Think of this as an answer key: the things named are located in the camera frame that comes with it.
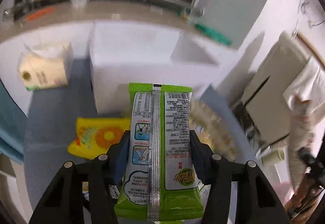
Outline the green snack packet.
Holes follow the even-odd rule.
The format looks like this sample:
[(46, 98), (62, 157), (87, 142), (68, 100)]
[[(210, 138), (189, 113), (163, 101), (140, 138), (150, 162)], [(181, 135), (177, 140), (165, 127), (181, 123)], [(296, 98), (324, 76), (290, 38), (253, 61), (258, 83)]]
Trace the green snack packet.
[(153, 222), (201, 218), (190, 143), (192, 89), (130, 83), (128, 91), (131, 131), (117, 217)]

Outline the yellow snack packet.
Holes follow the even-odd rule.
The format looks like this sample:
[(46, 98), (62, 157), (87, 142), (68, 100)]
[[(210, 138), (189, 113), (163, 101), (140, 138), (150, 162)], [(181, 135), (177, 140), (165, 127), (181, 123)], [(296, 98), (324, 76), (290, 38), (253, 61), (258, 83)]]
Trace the yellow snack packet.
[(76, 138), (67, 151), (76, 157), (93, 160), (117, 144), (125, 131), (129, 130), (131, 119), (126, 118), (78, 118)]

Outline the beige chair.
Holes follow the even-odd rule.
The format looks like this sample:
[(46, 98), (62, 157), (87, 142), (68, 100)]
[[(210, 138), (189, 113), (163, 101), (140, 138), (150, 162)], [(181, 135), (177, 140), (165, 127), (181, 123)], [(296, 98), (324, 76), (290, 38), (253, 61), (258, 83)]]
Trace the beige chair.
[[(288, 134), (292, 110), (286, 104), (283, 93), (312, 57), (318, 61), (307, 48), (284, 31), (246, 86), (242, 103), (267, 143)], [(324, 111), (311, 113), (316, 123), (324, 119)]]

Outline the blue curtain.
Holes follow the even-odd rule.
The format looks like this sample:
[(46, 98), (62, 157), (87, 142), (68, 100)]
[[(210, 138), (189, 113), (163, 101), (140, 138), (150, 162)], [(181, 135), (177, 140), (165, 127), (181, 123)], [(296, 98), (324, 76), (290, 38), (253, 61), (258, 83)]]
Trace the blue curtain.
[(1, 82), (0, 85), (0, 137), (1, 153), (24, 164), (24, 139), (27, 117), (13, 101)]

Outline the white towel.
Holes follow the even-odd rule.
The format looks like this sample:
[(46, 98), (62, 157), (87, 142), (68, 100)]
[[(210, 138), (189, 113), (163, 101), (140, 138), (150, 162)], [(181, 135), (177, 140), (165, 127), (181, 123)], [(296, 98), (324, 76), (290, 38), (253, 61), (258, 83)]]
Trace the white towel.
[(324, 111), (324, 70), (314, 57), (283, 93), (290, 110), (294, 107), (295, 96), (301, 101), (311, 100), (312, 112), (320, 114)]

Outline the tissue pack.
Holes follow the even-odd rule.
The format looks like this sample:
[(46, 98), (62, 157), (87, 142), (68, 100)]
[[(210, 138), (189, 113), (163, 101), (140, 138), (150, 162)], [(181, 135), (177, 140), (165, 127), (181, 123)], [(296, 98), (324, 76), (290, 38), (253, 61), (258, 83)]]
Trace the tissue pack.
[(18, 72), (26, 90), (68, 86), (73, 64), (69, 42), (47, 42), (25, 48)]

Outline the white cardboard box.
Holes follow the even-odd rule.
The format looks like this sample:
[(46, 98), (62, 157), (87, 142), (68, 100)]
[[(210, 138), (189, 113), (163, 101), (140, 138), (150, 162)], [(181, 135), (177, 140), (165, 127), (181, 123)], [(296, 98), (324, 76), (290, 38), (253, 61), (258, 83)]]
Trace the white cardboard box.
[(135, 21), (96, 21), (90, 43), (91, 78), (100, 114), (127, 110), (128, 84), (191, 87), (199, 95), (223, 78), (236, 50), (174, 27)]

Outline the green cloth on sill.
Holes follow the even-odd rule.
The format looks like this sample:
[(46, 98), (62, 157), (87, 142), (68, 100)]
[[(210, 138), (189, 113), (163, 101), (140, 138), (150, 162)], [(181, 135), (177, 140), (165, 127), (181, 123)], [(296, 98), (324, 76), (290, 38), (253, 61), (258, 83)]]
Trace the green cloth on sill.
[(212, 29), (199, 23), (195, 24), (194, 28), (200, 33), (202, 33), (204, 36), (210, 38), (211, 40), (214, 40), (226, 46), (232, 45), (232, 41), (230, 39), (228, 39), (225, 35), (221, 34), (215, 29)]

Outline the orange pen on sill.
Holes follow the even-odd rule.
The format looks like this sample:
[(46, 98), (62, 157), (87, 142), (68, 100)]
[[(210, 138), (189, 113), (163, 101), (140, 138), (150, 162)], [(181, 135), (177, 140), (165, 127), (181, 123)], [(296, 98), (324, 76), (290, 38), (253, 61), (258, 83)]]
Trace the orange pen on sill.
[(35, 20), (35, 19), (37, 19), (39, 17), (50, 14), (50, 13), (52, 13), (54, 11), (55, 11), (55, 7), (47, 7), (47, 8), (37, 10), (37, 11), (33, 12), (32, 14), (28, 15), (25, 18), (25, 21), (29, 22), (29, 21)]

